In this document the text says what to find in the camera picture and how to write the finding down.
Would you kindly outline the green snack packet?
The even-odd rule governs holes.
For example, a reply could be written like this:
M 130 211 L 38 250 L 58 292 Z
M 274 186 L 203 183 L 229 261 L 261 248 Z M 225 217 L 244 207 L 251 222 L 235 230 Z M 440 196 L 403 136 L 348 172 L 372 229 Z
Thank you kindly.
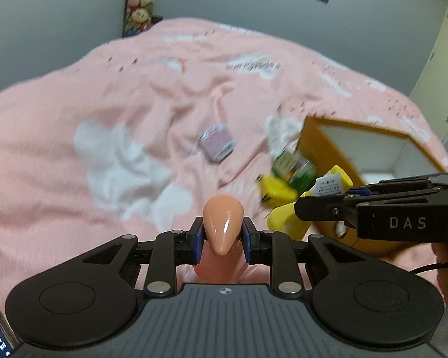
M 299 151 L 284 149 L 274 160 L 273 174 L 300 194 L 314 181 L 316 170 L 313 163 Z

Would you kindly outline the peach beauty sponge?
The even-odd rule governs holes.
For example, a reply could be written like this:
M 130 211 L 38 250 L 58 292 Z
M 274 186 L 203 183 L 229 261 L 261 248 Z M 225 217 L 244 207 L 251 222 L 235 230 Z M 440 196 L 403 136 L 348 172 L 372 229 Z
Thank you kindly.
M 231 251 L 240 236 L 243 214 L 243 206 L 234 196 L 217 195 L 206 202 L 203 223 L 208 244 L 216 255 Z

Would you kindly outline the orange white storage box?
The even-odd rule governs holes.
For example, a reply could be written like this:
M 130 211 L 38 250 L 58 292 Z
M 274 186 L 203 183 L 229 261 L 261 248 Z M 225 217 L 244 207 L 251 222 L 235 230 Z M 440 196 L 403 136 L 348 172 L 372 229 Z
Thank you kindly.
M 448 170 L 411 135 L 393 129 L 307 116 L 297 150 L 318 176 L 338 165 L 356 187 Z

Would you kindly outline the white door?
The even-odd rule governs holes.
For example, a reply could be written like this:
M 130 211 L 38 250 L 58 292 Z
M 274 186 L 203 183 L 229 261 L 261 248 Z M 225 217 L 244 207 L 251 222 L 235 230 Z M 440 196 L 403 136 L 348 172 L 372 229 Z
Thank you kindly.
M 448 8 L 426 65 L 410 94 L 437 137 L 448 141 Z

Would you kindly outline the pink cloud-print bedspread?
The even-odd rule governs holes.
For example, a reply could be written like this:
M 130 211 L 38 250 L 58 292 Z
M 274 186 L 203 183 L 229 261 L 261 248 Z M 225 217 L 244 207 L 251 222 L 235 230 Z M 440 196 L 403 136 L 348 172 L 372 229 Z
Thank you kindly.
M 258 228 L 258 175 L 307 115 L 408 133 L 448 153 L 405 95 L 299 44 L 197 18 L 160 22 L 0 93 L 0 306 L 11 289 L 123 234 L 187 229 L 209 197 Z M 236 146 L 198 146 L 225 124 Z

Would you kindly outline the pink white tin case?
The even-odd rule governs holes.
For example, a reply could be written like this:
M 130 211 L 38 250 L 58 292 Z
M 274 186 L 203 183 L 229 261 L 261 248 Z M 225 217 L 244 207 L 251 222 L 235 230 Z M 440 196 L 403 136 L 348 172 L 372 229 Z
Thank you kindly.
M 234 151 L 236 141 L 225 124 L 215 124 L 201 134 L 198 146 L 210 162 L 220 163 Z

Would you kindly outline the hanging plush toy stack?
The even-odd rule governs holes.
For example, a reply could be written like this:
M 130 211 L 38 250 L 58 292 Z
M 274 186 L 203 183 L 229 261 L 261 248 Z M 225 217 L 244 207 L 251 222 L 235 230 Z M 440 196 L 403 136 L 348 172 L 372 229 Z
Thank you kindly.
M 154 0 L 127 0 L 123 37 L 136 36 L 152 26 Z

